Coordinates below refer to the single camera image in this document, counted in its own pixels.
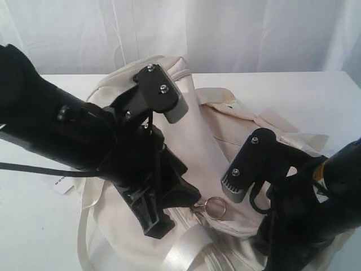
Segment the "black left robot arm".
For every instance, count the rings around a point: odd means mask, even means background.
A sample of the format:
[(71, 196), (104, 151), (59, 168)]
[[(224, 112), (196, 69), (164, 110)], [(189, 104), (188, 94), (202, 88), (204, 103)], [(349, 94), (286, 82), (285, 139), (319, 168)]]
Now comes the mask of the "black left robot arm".
[(15, 46), (2, 46), (1, 138), (71, 170), (9, 163), (1, 168), (109, 181), (143, 233), (160, 239), (175, 225), (164, 209), (190, 207), (201, 195), (183, 179), (187, 167), (166, 146), (153, 114), (173, 124), (188, 105), (160, 64), (141, 65), (130, 83), (109, 105), (99, 107), (43, 79)]

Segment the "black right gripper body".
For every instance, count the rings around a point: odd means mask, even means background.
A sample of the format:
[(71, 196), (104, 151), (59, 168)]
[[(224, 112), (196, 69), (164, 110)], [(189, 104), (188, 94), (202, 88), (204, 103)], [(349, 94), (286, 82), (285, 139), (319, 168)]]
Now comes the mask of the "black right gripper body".
[(296, 166), (296, 174), (280, 175), (271, 183), (266, 193), (271, 207), (254, 237), (256, 248), (294, 247), (307, 242), (307, 219), (320, 204), (313, 172), (323, 162), (324, 158), (309, 158)]

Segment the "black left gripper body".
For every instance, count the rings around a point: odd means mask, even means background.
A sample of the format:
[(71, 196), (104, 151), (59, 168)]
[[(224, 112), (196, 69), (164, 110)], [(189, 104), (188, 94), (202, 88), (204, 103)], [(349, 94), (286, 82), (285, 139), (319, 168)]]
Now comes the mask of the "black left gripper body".
[(112, 125), (96, 129), (98, 177), (112, 182), (121, 194), (122, 187), (163, 182), (173, 175), (183, 176), (188, 168), (165, 144), (154, 125), (129, 130)]

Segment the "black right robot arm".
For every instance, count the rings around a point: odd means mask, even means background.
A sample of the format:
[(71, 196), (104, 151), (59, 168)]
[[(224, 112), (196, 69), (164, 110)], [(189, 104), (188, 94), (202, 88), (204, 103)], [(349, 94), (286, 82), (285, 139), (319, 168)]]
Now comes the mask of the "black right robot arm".
[(265, 270), (302, 270), (335, 237), (360, 227), (360, 140), (336, 154), (292, 156), (297, 173), (271, 186), (271, 212), (257, 232)]

